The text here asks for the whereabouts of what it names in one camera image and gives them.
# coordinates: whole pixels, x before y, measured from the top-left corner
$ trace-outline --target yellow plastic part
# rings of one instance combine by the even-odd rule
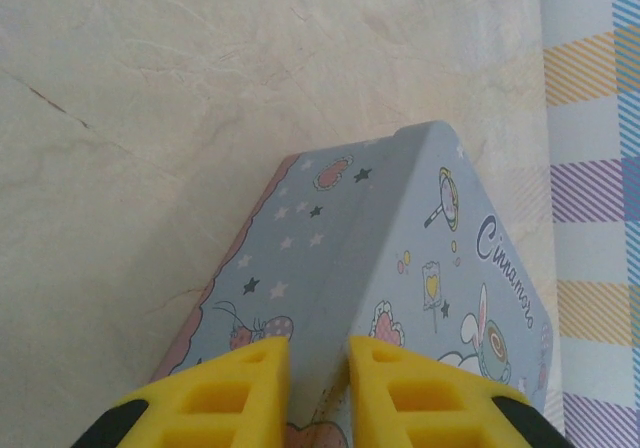
[[[118,448],[282,448],[289,346],[267,338],[131,393],[149,407]]]
[[[530,448],[491,400],[519,391],[368,336],[350,339],[356,448]]]

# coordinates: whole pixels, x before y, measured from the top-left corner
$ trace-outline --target dark star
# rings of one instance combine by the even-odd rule
[[[442,318],[449,318],[449,303],[447,303],[447,300],[444,300],[444,304],[442,305],[442,308],[440,308],[440,311],[442,312]]]
[[[309,212],[309,214],[311,215],[311,218],[313,218],[314,216],[318,216],[322,211],[322,208],[324,208],[324,206],[316,205],[316,207]]]
[[[356,183],[362,180],[368,180],[369,173],[371,173],[371,168],[369,168],[368,170],[365,170],[364,168],[360,168],[360,173],[354,176],[354,178],[356,179]]]
[[[251,279],[249,280],[249,283],[244,285],[244,293],[243,293],[243,295],[246,295],[247,293],[255,292],[256,291],[256,285],[258,283],[260,283],[260,280],[256,280],[252,276]]]

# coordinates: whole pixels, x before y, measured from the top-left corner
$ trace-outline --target beige marble tile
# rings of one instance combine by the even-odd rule
[[[148,378],[283,156],[411,123],[457,129],[555,313],[539,11],[1,0],[0,445]]]

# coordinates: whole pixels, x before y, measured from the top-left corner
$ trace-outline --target pink border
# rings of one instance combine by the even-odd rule
[[[267,201],[267,199],[273,194],[278,183],[284,179],[291,166],[293,166],[293,164],[298,161],[299,157],[300,155],[291,155],[285,158],[276,170],[273,178],[271,178],[271,181],[267,185],[267,188],[262,193],[262,196],[254,206],[251,215],[249,216],[247,221],[245,221],[242,229],[240,230],[240,233],[238,233],[238,236],[236,236],[231,247],[229,248],[229,251],[227,251],[227,254],[222,259],[222,263],[220,263],[220,266],[218,266],[218,269],[213,275],[213,278],[202,293],[202,296],[200,297],[196,308],[191,312],[189,318],[187,318],[187,321],[178,333],[178,336],[176,336],[175,340],[171,344],[169,351],[160,362],[160,366],[158,366],[155,373],[151,377],[151,381],[156,381],[160,378],[164,378],[169,373],[171,373],[171,370],[173,368],[184,361],[187,353],[189,352],[189,348],[191,347],[191,337],[195,334],[196,330],[200,326],[200,322],[202,321],[202,304],[207,301],[207,299],[213,292],[216,277],[220,274],[225,265],[229,263],[229,261],[231,261],[231,259],[236,255],[247,238],[249,228],[251,228],[251,225],[253,224],[253,218],[260,212],[260,210],[262,209],[262,205],[264,205],[265,201]]]

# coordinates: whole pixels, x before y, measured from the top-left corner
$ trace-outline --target magnifying glass illustration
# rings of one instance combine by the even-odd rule
[[[444,213],[451,231],[456,231],[458,228],[458,190],[451,177],[451,171],[444,167],[440,168],[440,205],[424,222],[424,227],[428,228],[440,213]]]

